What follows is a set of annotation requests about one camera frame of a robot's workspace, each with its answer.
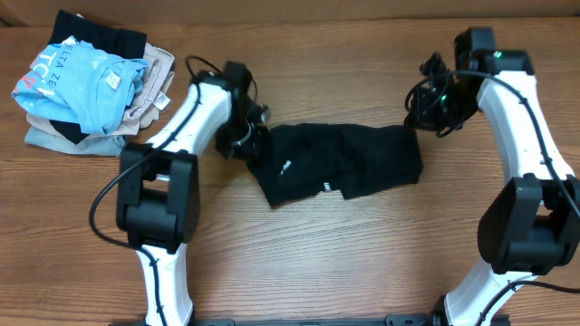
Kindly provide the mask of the black t-shirt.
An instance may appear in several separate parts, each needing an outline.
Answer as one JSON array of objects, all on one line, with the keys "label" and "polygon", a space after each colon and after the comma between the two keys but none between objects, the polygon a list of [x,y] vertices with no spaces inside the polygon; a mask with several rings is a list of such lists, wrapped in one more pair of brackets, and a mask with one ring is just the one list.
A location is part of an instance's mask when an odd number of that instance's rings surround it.
[{"label": "black t-shirt", "polygon": [[271,207],[320,192],[352,199],[416,184],[423,168],[414,129],[313,123],[269,130],[246,166]]}]

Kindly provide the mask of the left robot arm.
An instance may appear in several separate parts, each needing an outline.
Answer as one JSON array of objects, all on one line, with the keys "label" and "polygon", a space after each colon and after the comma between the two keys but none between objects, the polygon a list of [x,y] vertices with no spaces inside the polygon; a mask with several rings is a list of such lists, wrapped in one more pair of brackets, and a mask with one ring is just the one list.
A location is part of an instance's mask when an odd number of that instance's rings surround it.
[{"label": "left robot arm", "polygon": [[187,246],[200,216],[198,158],[210,142],[226,159],[258,156],[269,109],[249,95],[254,82],[241,62],[193,75],[169,123],[146,143],[130,143],[121,152],[116,222],[140,259],[145,325],[195,322]]}]

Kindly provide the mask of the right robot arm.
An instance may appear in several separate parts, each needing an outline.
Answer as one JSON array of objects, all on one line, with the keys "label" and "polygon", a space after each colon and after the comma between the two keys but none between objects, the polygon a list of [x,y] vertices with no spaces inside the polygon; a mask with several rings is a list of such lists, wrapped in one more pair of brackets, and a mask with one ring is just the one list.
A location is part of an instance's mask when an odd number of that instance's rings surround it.
[{"label": "right robot arm", "polygon": [[475,113],[485,115],[505,185],[478,223],[479,259],[429,313],[391,314],[389,325],[506,325],[501,307],[525,286],[570,263],[579,244],[579,180],[560,154],[523,50],[499,50],[489,28],[454,41],[455,66],[438,53],[408,93],[405,124],[445,137]]}]

